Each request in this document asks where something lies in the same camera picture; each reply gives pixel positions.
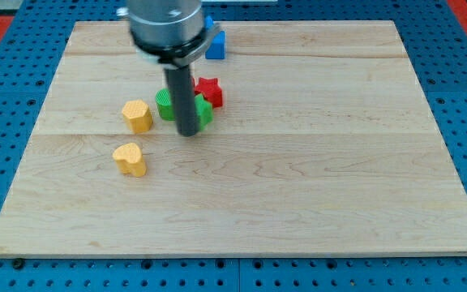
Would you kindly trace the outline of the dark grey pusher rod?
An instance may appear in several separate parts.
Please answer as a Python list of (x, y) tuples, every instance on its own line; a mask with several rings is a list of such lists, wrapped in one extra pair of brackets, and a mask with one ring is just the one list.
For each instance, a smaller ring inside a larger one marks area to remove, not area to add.
[(190, 67), (164, 69), (164, 74), (178, 134), (185, 137), (196, 135), (199, 119)]

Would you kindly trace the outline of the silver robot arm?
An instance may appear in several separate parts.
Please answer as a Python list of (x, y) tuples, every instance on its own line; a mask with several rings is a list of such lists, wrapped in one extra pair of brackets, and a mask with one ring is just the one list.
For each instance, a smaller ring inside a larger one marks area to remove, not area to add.
[(178, 134), (199, 132), (191, 64), (221, 32), (206, 25), (200, 0), (126, 0), (123, 12), (136, 48), (163, 66)]

